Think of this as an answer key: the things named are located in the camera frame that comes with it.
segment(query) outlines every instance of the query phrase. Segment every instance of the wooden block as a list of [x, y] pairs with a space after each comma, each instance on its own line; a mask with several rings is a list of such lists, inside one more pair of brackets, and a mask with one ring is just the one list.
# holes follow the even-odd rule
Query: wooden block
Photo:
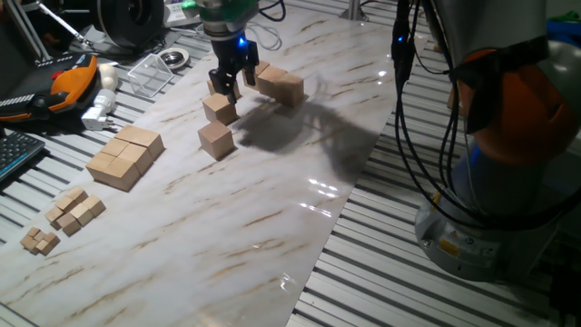
[[115, 160], [115, 157], [110, 154], [97, 153], [86, 167], [95, 181], [104, 183], [107, 179], [104, 171], [113, 160]]
[[112, 156], [119, 156], [119, 154], [125, 149], [125, 147], [129, 144], [127, 141], [119, 140], [116, 138], [111, 139], [109, 143], [107, 143], [101, 152], [104, 154], [109, 154]]
[[35, 249], [46, 256], [59, 242], [61, 242], [61, 240], [58, 238], [58, 236], [56, 236], [54, 233], [49, 233], [41, 242], [35, 246]]
[[26, 236], [35, 237], [38, 234], [38, 232], [40, 232], [40, 230], [38, 228], [32, 227], [30, 229], [30, 231], [28, 231], [28, 233], [26, 233]]
[[236, 107], [222, 94], [214, 94], [203, 101], [203, 111], [210, 122], [229, 124], [236, 120]]
[[38, 234], [35, 235], [33, 238], [35, 241], [41, 242], [45, 236], [46, 236], [46, 233], [38, 232]]
[[302, 78], [293, 74], [285, 74], [275, 82], [276, 94], [274, 99], [291, 108], [302, 102], [305, 95], [305, 83]]
[[20, 241], [20, 244], [22, 244], [24, 246], [24, 248], [28, 251], [30, 251], [30, 253], [32, 254], [38, 254], [38, 250], [36, 250], [36, 245], [38, 245], [40, 242], [38, 242], [37, 240], [35, 240], [32, 236], [25, 236], [25, 238], [23, 238]]
[[244, 72], [242, 72], [242, 76], [244, 77], [244, 85], [246, 85], [247, 87], [250, 87], [254, 91], [259, 91], [258, 75], [262, 74], [262, 72], [264, 72], [264, 70], [270, 65], [271, 64], [261, 60], [258, 63], [258, 65], [254, 68], [254, 82], [256, 83], [255, 85], [249, 85], [248, 81], [246, 80], [246, 74]]
[[47, 213], [44, 214], [44, 217], [46, 217], [46, 219], [48, 219], [48, 221], [51, 223], [51, 226], [53, 226], [55, 228], [55, 230], [60, 230], [61, 229], [61, 225], [59, 225], [56, 220], [61, 218], [64, 214], [64, 211], [62, 211], [61, 209], [54, 207], [53, 209], [49, 210]]
[[81, 224], [70, 213], [59, 218], [58, 223], [63, 227], [63, 232], [69, 237], [81, 229]]
[[119, 131], [115, 138], [146, 147], [152, 155], [153, 160], [157, 159], [157, 157], [162, 154], [163, 150], [165, 150], [165, 147], [163, 147], [162, 136], [159, 135], [159, 133], [129, 124]]
[[216, 160], [220, 160], [234, 149], [231, 130], [219, 121], [206, 125], [198, 131], [198, 135], [202, 149]]
[[137, 144], [127, 145], [127, 147], [119, 154], [119, 158], [134, 163], [141, 176], [143, 176], [153, 164], [152, 155], [147, 151], [147, 148]]
[[71, 191], [69, 191], [69, 193], [66, 194], [66, 196], [73, 199], [77, 204], [83, 202], [84, 199], [89, 197], [87, 192], [85, 192], [84, 189], [80, 188], [79, 186], [75, 186]]
[[94, 217], [98, 216], [106, 209], [103, 202], [94, 195], [91, 195], [84, 200], [83, 205], [91, 211]]
[[91, 210], [82, 203], [77, 204], [77, 206], [71, 210], [71, 215], [81, 224], [81, 226], [86, 226], [94, 218]]
[[273, 98], [276, 95], [275, 83], [276, 81], [283, 77], [287, 71], [284, 69], [277, 68], [273, 65], [269, 65], [264, 69], [264, 71], [258, 75], [258, 89], [261, 94]]
[[[214, 84], [211, 80], [208, 80], [208, 90], [210, 90], [210, 95], [216, 94]], [[234, 82], [234, 95], [236, 95], [236, 99], [242, 98], [242, 95], [240, 95], [240, 89], [238, 88], [238, 82]]]
[[102, 181], [116, 189], [129, 192], [141, 175], [135, 163], [115, 158], [105, 170], [106, 181]]
[[65, 213], [70, 212], [77, 205], [77, 203], [68, 196], [63, 196], [59, 201], [54, 204], [57, 208], [61, 209]]

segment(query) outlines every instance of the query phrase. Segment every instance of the clear plastic box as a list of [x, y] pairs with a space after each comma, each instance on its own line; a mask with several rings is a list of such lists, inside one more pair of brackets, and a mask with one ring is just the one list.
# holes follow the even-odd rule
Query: clear plastic box
[[173, 73], [157, 54], [150, 54], [127, 74], [135, 94], [152, 97], [173, 78]]

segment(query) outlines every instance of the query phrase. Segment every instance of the marble-patterned mat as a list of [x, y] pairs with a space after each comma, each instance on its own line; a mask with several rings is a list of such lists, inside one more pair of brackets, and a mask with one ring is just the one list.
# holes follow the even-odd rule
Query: marble-patterned mat
[[[215, 162], [197, 135], [217, 65], [207, 55], [136, 122], [167, 149], [129, 193], [85, 171], [73, 184], [106, 212], [58, 232], [46, 258], [0, 248], [0, 302], [42, 326], [284, 325], [395, 87], [387, 27], [297, 8], [275, 26], [282, 48], [261, 59], [304, 77], [307, 101], [285, 108], [240, 82], [237, 150]], [[52, 231], [41, 214], [30, 226]]]

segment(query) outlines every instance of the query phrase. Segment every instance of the keyboard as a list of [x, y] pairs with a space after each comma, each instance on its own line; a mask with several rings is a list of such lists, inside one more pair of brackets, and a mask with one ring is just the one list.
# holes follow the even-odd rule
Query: keyboard
[[43, 148], [44, 142], [18, 132], [0, 139], [0, 182]]

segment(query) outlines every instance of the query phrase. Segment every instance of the stack of wooden blocks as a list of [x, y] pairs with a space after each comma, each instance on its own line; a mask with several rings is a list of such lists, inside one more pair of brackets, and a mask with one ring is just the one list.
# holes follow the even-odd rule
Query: stack of wooden blocks
[[44, 216], [55, 230], [63, 229], [67, 236], [77, 233], [105, 210], [105, 206], [94, 195], [88, 196], [76, 186], [54, 204], [54, 208]]
[[46, 234], [38, 228], [33, 227], [28, 231], [25, 238], [20, 241], [20, 244], [34, 255], [38, 253], [47, 255], [59, 242], [61, 240], [54, 233]]
[[129, 192], [163, 150], [158, 133], [128, 124], [86, 167], [95, 181]]
[[[260, 61], [254, 70], [256, 85], [249, 85], [246, 74], [242, 75], [246, 86], [288, 107], [296, 107], [304, 98], [302, 78], [288, 74], [267, 62]], [[211, 123], [198, 131], [198, 135], [202, 149], [214, 159], [220, 160], [234, 149], [232, 132], [226, 125], [234, 122], [238, 115], [235, 105], [230, 103], [228, 97], [216, 93], [212, 81], [208, 81], [208, 88], [211, 96], [203, 101], [203, 109]], [[237, 84], [234, 84], [234, 94], [237, 99], [241, 97]]]

